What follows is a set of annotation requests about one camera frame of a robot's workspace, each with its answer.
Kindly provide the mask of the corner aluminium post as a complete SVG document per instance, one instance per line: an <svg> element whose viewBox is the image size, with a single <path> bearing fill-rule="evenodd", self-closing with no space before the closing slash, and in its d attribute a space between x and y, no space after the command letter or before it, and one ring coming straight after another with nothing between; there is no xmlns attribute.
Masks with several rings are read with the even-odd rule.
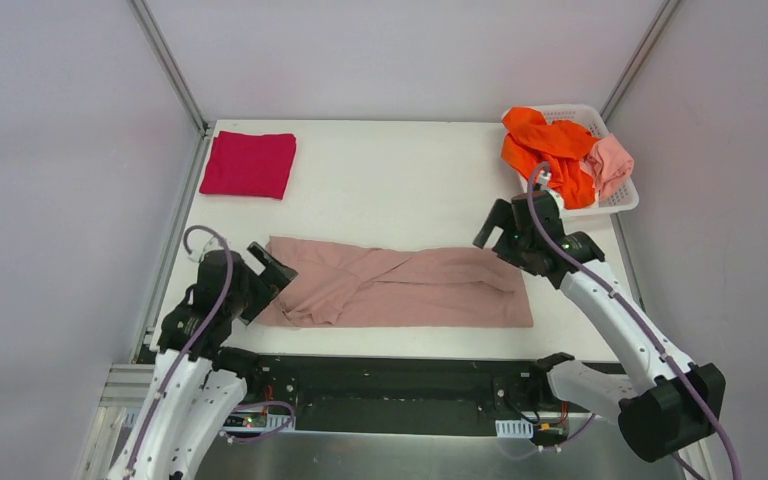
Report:
<svg viewBox="0 0 768 480"><path fill-rule="evenodd" d="M661 2L655 16L600 110L600 115L605 122L609 122L616 113L659 40L667 31L675 14L683 4L683 0L664 0Z"/></svg>
<svg viewBox="0 0 768 480"><path fill-rule="evenodd" d="M182 105L195 130L204 136L209 122L205 119L197 100L189 87L174 54L166 41L148 1L128 0L127 4L142 30L161 69Z"/></svg>

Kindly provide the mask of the white plastic laundry basket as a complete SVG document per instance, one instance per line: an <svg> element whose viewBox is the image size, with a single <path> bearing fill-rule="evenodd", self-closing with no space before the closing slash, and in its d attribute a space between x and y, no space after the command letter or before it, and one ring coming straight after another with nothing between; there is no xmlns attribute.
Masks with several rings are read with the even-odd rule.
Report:
<svg viewBox="0 0 768 480"><path fill-rule="evenodd" d="M593 136L597 137L598 140L611 134L605 122L603 121L602 117L600 116L599 112L593 107L588 105L555 104L555 105L531 106L528 108L541 112L548 122L553 122L556 120L563 119L563 120L570 120L579 125L582 125L586 129L588 129ZM532 181L530 180L530 177L525 179L518 172L516 172L516 174L519 176L523 187L527 187L531 185ZM600 200L596 192L596 201L591 206L583 209L576 209L576 210L567 209L565 207L565 210L562 212L562 215L564 217L611 215L611 214L616 214L622 211L631 210L635 208L638 205L638 203L639 203L639 197L633 185L633 182L631 180L631 175L630 175L630 177L624 182L624 184L619 188L619 190L616 193L614 193L611 197L609 197L607 200Z"/></svg>

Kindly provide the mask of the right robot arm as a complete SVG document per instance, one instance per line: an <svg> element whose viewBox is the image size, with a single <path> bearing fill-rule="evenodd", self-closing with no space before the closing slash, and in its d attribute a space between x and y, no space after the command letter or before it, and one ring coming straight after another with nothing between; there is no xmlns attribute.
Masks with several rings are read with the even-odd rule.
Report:
<svg viewBox="0 0 768 480"><path fill-rule="evenodd" d="M529 400L543 410L569 402L613 421L642 460L654 462L722 430L726 379L700 365L658 330L627 298L605 254L582 231L568 233L547 190L496 200L473 244L544 277L588 318L626 376L602 373L563 352L534 362Z"/></svg>

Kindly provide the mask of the left corner aluminium post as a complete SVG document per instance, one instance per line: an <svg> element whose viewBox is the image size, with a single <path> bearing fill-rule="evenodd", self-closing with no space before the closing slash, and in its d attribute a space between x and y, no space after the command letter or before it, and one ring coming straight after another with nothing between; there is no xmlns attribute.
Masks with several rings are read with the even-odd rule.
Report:
<svg viewBox="0 0 768 480"><path fill-rule="evenodd" d="M142 30L161 69L182 105L195 130L204 136L209 122L205 119L197 100L189 87L174 54L166 41L148 1L128 0L127 4Z"/></svg>

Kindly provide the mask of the folded red t-shirt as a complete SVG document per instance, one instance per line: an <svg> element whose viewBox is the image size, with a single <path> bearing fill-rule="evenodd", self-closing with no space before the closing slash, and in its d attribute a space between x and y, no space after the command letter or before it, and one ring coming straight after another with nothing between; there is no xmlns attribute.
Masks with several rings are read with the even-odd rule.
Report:
<svg viewBox="0 0 768 480"><path fill-rule="evenodd" d="M297 151L293 134L220 131L213 139L199 193L282 200Z"/></svg>

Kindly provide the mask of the orange t-shirt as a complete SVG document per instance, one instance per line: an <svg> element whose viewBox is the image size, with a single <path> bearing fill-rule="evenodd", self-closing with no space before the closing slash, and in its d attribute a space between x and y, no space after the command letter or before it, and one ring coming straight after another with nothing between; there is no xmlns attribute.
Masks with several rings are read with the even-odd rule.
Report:
<svg viewBox="0 0 768 480"><path fill-rule="evenodd" d="M558 192L567 209L591 206L596 201L592 176L581 167L598 138L570 120L548 122L528 107L513 107L502 118L507 130L501 158L525 179L538 164L546 162L549 186Z"/></svg>

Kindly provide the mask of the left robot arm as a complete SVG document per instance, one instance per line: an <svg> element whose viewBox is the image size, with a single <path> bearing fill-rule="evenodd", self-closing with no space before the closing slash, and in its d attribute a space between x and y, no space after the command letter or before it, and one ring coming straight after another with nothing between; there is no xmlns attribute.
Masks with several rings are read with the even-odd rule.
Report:
<svg viewBox="0 0 768 480"><path fill-rule="evenodd" d="M234 321L254 320L297 272L256 242L246 250L261 271L223 247L199 255L193 283L161 322L146 398L106 478L194 478L226 419L263 396L258 354L224 343Z"/></svg>

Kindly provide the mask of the aluminium frame rail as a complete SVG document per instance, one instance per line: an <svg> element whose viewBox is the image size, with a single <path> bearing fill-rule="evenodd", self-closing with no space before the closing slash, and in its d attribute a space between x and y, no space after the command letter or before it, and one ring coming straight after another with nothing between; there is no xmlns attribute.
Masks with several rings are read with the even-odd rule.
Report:
<svg viewBox="0 0 768 480"><path fill-rule="evenodd" d="M701 446L641 459L543 361L266 355L208 371L164 479L710 479Z"/></svg>

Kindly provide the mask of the beige pink printed t-shirt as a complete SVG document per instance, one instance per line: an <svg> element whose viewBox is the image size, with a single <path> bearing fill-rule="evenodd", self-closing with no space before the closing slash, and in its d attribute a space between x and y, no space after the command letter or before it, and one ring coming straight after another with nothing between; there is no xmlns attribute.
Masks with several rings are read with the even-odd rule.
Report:
<svg viewBox="0 0 768 480"><path fill-rule="evenodd" d="M306 328L531 328L523 275L490 250L398 251L273 236L297 276L257 317Z"/></svg>

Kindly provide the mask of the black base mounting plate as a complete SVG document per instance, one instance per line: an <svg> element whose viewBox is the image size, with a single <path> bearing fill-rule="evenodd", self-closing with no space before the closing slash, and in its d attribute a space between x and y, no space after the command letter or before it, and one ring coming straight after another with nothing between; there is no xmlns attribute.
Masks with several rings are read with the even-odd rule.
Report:
<svg viewBox="0 0 768 480"><path fill-rule="evenodd" d="M501 420L556 418L529 360L262 355L246 403L292 405L297 431L489 437Z"/></svg>

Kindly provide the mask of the light pink t-shirt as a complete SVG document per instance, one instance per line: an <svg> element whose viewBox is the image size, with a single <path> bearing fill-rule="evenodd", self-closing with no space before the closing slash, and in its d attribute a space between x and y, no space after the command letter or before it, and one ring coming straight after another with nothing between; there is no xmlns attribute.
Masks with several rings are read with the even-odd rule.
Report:
<svg viewBox="0 0 768 480"><path fill-rule="evenodd" d="M582 159L600 200L607 200L630 177L635 161L614 134L599 139Z"/></svg>

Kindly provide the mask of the right corner aluminium post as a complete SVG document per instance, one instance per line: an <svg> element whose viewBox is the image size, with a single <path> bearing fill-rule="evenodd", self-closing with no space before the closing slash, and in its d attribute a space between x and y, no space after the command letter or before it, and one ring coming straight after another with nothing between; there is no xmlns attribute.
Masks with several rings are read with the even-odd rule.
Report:
<svg viewBox="0 0 768 480"><path fill-rule="evenodd" d="M600 115L605 122L609 122L616 113L659 40L667 31L675 14L683 4L683 0L664 0L661 2L655 16L600 110Z"/></svg>

